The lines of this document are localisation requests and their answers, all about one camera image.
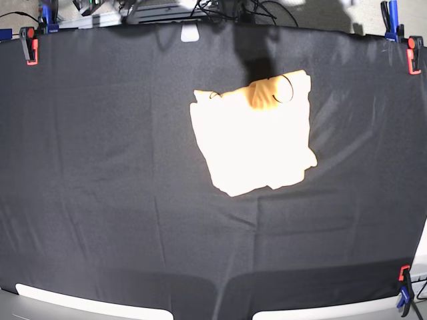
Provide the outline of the blue clamp top right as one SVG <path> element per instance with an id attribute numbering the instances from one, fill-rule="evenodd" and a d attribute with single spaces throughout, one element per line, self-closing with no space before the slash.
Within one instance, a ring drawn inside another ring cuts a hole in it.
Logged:
<path id="1" fill-rule="evenodd" d="M 389 41 L 400 43 L 404 38 L 404 26 L 399 24 L 397 1 L 382 1 L 380 8 L 386 27 L 384 37 Z"/>

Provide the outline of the blue clamp top left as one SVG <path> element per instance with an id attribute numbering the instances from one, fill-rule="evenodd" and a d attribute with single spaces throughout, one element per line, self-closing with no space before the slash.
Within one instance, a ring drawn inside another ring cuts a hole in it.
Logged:
<path id="1" fill-rule="evenodd" d="M 43 34 L 58 33 L 58 0 L 39 0 L 39 30 Z"/>

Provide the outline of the red black clamp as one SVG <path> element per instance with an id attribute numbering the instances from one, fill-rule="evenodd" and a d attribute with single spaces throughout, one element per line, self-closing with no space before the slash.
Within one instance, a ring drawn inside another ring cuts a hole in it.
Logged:
<path id="1" fill-rule="evenodd" d="M 420 52 L 424 46 L 424 40 L 421 36 L 410 36 L 408 38 L 408 48 L 406 50 L 408 72 L 411 75 L 421 74 L 419 68 Z"/>
<path id="2" fill-rule="evenodd" d="M 22 27 L 19 30 L 19 39 L 23 47 L 23 54 L 28 66 L 38 64 L 38 39 L 33 27 Z"/>

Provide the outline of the yellow t-shirt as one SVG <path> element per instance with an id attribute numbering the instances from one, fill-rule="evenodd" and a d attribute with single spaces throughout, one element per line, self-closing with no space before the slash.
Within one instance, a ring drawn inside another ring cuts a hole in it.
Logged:
<path id="1" fill-rule="evenodd" d="M 195 90 L 191 124 L 213 186 L 236 197 L 302 182 L 318 164 L 309 147 L 310 91 L 304 70 L 225 93 Z"/>

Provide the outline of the black table cloth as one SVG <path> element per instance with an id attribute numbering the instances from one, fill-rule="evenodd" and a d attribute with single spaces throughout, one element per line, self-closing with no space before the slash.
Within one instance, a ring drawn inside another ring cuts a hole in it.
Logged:
<path id="1" fill-rule="evenodd" d="M 1 44 L 1 287 L 250 319 L 391 297 L 426 220 L 426 74 L 379 37 L 222 23 Z M 196 89 L 304 69 L 302 183 L 231 198 L 192 132 Z"/>

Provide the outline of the red blue clamp lower right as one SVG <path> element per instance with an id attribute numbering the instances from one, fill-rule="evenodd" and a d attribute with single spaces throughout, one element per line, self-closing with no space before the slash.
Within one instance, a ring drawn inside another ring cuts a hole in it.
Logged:
<path id="1" fill-rule="evenodd" d="M 404 318 L 409 314 L 411 302 L 414 298 L 410 276 L 410 265 L 404 265 L 401 267 L 398 280 L 400 284 L 400 300 L 396 307 L 397 309 L 403 310 L 401 317 Z"/>

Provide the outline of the red black clamp left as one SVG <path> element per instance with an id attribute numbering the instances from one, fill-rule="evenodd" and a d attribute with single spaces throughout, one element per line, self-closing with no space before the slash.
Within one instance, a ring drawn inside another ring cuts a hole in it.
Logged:
<path id="1" fill-rule="evenodd" d="M 38 39 L 33 27 L 22 27 L 19 30 L 19 39 L 23 47 L 23 54 L 28 66 L 38 64 Z"/>

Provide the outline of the red black clamp right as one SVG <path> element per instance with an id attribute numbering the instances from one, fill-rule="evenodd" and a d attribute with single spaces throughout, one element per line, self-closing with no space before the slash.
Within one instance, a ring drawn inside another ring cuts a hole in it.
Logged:
<path id="1" fill-rule="evenodd" d="M 408 48 L 406 50 L 408 72 L 411 75 L 421 74 L 419 68 L 420 52 L 424 46 L 424 40 L 421 36 L 410 36 L 408 38 Z"/>

